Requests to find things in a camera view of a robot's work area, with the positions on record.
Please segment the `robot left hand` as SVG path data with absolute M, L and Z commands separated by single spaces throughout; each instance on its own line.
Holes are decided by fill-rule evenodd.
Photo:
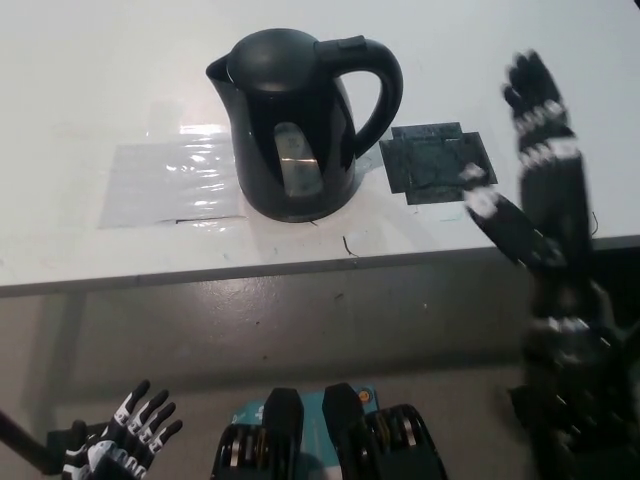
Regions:
M 176 404 L 168 400 L 168 390 L 139 404 L 149 388 L 150 382 L 144 380 L 133 389 L 99 434 L 90 434 L 82 420 L 73 422 L 64 454 L 63 479 L 99 479 L 98 467 L 107 459 L 128 476 L 145 478 L 158 453 L 183 426 L 181 420 L 171 419 Z

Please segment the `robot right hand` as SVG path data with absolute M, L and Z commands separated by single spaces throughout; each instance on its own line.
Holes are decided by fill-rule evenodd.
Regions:
M 583 155 L 562 94 L 541 56 L 519 53 L 503 98 L 516 133 L 520 202 L 514 204 L 470 162 L 460 174 L 466 211 L 534 282 L 533 311 L 572 316 L 597 302 L 590 279 L 591 208 Z

